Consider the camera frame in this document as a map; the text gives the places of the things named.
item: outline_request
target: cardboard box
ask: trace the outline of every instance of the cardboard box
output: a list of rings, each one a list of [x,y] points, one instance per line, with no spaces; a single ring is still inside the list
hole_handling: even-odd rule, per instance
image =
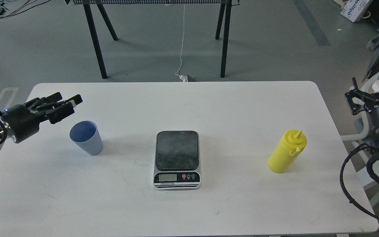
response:
[[[351,22],[360,21],[372,0],[349,0],[341,11],[341,15]]]

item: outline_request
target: digital kitchen scale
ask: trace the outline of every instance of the digital kitchen scale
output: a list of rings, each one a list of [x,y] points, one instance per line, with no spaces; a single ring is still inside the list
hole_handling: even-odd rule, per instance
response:
[[[201,184],[198,133],[163,131],[156,139],[153,184],[159,190],[197,189]]]

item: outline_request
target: white table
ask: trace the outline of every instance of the white table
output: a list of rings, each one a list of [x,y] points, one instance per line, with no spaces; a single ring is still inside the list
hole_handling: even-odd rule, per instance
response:
[[[317,86],[308,81],[39,84],[30,98],[80,93],[60,123],[0,152],[0,236],[208,236],[371,232],[378,222],[343,195],[347,155]],[[81,120],[104,150],[69,140]],[[289,129],[308,145],[286,173],[267,159]],[[200,136],[198,190],[157,191],[156,134]],[[365,208],[351,164],[346,187]]]

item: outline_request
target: black metal table leg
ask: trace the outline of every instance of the black metal table leg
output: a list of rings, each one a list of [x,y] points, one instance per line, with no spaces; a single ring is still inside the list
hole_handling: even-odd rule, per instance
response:
[[[89,4],[83,4],[84,12],[86,13],[87,23],[93,41],[94,51],[96,52],[97,62],[99,63],[100,73],[103,79],[108,78],[106,74],[105,64],[103,63],[102,52],[100,50],[99,40],[97,39],[96,27],[94,26],[93,16]]]
[[[223,22],[225,6],[226,6],[225,3],[220,4],[220,11],[218,13],[218,21],[217,21],[217,29],[216,29],[216,37],[215,37],[217,40],[220,37],[221,23]]]
[[[105,8],[103,7],[103,4],[97,4],[97,7],[99,8],[100,14],[102,15],[106,26],[108,27],[109,32],[111,33],[111,36],[113,40],[118,40],[118,37],[116,36],[115,31],[113,30],[112,24],[110,23],[110,20],[108,18],[108,15],[106,14]]]
[[[229,41],[229,25],[230,25],[230,9],[232,8],[232,0],[226,3],[226,15],[224,17],[224,30],[223,30],[223,50],[221,52],[221,69],[220,77],[224,77],[226,70],[226,57],[227,57],[227,43]]]

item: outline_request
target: yellow squeeze bottle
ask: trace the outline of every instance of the yellow squeeze bottle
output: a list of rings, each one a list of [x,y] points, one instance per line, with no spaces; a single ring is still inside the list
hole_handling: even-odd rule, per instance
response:
[[[302,131],[287,131],[268,160],[269,168],[276,173],[283,173],[295,161],[306,145],[307,137]]]

